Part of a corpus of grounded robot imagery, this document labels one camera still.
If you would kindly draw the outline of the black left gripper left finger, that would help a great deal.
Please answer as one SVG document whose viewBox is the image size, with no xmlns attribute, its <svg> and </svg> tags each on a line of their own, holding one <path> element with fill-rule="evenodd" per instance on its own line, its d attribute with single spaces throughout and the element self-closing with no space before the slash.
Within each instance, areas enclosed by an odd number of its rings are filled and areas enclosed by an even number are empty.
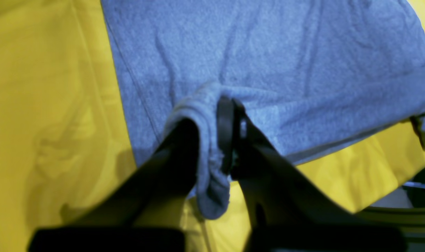
<svg viewBox="0 0 425 252">
<path fill-rule="evenodd" d="M 28 251 L 186 252 L 180 219 L 196 182 L 198 152 L 198 128 L 183 119 L 102 204 L 68 225 L 38 230 Z"/>
</svg>

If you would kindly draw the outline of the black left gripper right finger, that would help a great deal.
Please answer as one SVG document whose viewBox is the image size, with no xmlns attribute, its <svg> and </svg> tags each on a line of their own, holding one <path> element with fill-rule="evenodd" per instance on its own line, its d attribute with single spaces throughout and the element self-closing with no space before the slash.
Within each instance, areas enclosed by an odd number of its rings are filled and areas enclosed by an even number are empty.
<svg viewBox="0 0 425 252">
<path fill-rule="evenodd" d="M 398 228 L 348 213 L 282 157 L 243 104 L 217 107 L 221 170 L 239 182 L 251 223 L 245 252 L 405 252 Z"/>
</svg>

